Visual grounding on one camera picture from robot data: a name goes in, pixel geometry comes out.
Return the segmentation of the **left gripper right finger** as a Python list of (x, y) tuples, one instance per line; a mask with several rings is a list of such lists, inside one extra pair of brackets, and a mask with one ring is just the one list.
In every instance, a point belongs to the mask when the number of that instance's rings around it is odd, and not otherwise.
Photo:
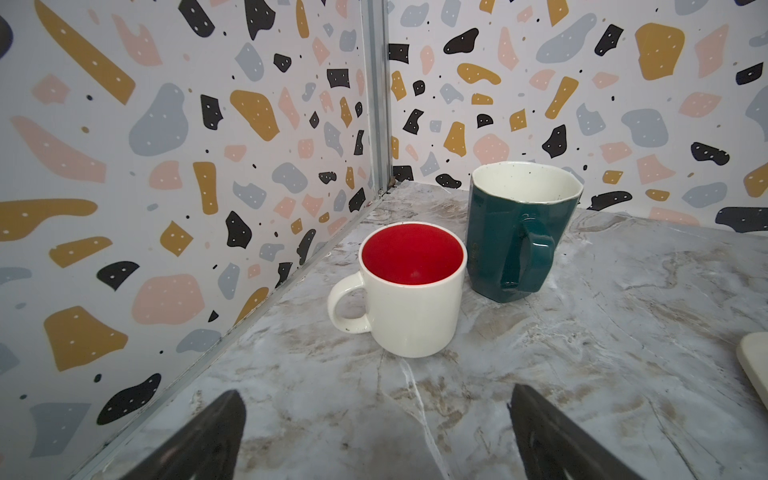
[(638, 479), (533, 387), (514, 386), (508, 411), (528, 479)]

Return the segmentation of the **white mug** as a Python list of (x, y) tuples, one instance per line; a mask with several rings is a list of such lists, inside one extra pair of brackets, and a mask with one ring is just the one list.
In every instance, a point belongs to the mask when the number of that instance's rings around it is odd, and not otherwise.
[(451, 342), (468, 261), (456, 234), (424, 222), (387, 225), (364, 239), (358, 261), (359, 271), (328, 296), (338, 330), (369, 333), (405, 358), (431, 356)]

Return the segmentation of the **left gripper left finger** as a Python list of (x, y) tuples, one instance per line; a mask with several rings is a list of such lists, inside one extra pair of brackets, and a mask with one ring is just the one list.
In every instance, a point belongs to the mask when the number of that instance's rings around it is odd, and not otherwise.
[(235, 390), (222, 393), (126, 479), (231, 479), (246, 422), (246, 406)]

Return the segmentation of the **dark teal mug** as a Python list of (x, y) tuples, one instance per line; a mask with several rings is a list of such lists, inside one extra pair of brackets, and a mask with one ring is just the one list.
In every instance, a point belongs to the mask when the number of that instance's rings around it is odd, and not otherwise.
[(573, 174), (551, 165), (507, 161), (475, 169), (466, 237), (472, 289), (498, 303), (538, 292), (582, 193)]

